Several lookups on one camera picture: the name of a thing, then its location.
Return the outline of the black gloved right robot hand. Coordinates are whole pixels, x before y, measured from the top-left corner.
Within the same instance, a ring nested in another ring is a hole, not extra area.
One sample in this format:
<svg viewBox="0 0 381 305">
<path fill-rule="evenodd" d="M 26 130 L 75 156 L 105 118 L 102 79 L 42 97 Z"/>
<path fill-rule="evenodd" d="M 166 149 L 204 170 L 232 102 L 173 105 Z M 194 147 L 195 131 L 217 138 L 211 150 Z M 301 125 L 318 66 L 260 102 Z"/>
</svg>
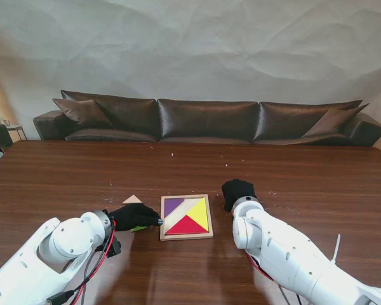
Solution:
<svg viewBox="0 0 381 305">
<path fill-rule="evenodd" d="M 225 200 L 224 210 L 231 212 L 235 202 L 243 197 L 257 199 L 253 184 L 247 181 L 233 179 L 222 185 L 222 193 Z"/>
</svg>

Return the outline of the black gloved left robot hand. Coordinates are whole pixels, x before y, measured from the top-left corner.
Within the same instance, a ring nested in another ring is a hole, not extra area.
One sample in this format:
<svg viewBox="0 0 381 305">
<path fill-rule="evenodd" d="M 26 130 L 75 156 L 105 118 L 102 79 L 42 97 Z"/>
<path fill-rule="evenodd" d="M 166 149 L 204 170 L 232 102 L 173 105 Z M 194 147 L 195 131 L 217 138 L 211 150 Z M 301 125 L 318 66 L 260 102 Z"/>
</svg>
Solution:
<svg viewBox="0 0 381 305">
<path fill-rule="evenodd" d="M 129 231 L 136 227 L 160 226 L 162 218 L 143 203 L 129 203 L 113 212 L 109 218 L 115 221 L 116 231 Z"/>
</svg>

